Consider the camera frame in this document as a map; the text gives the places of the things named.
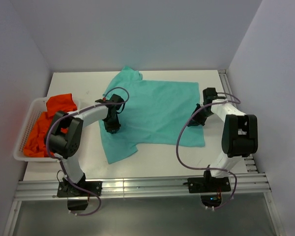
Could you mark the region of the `teal t-shirt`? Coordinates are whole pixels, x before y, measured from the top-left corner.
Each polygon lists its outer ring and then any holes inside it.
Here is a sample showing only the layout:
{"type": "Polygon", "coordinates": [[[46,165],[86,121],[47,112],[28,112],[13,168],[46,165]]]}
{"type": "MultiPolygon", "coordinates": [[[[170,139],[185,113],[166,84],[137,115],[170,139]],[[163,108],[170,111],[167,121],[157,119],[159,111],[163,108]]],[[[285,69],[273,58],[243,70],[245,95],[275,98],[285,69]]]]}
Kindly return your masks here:
{"type": "Polygon", "coordinates": [[[137,152],[137,144],[175,145],[177,137],[200,102],[199,84],[144,80],[139,71],[124,67],[108,85],[129,100],[118,115],[121,124],[116,134],[99,122],[107,162],[113,164],[137,152]]]}

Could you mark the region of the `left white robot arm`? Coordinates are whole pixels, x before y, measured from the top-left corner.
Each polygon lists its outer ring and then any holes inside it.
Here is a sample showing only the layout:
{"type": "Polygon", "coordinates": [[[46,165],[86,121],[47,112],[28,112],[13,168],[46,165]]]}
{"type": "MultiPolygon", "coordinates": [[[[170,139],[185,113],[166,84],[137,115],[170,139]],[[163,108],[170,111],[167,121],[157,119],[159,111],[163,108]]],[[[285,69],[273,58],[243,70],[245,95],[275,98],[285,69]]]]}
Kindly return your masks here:
{"type": "Polygon", "coordinates": [[[123,109],[123,105],[98,103],[74,112],[55,113],[44,143],[47,154],[60,162],[65,179],[69,182],[68,191],[74,196],[81,196],[86,190],[85,173],[75,156],[80,147],[83,129],[101,120],[108,133],[117,133],[121,127],[118,114],[123,109]]]}

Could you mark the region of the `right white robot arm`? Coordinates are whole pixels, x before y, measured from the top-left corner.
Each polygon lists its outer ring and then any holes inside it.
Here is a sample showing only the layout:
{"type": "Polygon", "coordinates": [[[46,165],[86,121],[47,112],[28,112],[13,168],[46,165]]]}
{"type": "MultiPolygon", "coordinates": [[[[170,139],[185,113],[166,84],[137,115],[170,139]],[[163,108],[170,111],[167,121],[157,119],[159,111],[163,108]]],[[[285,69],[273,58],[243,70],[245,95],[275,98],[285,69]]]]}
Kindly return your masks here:
{"type": "Polygon", "coordinates": [[[203,179],[204,189],[212,192],[242,158],[254,154],[258,149],[258,121],[255,115],[238,110],[232,102],[218,99],[203,106],[197,104],[187,123],[188,126],[205,125],[207,118],[217,115],[223,121],[222,151],[209,165],[209,176],[203,179]]]}

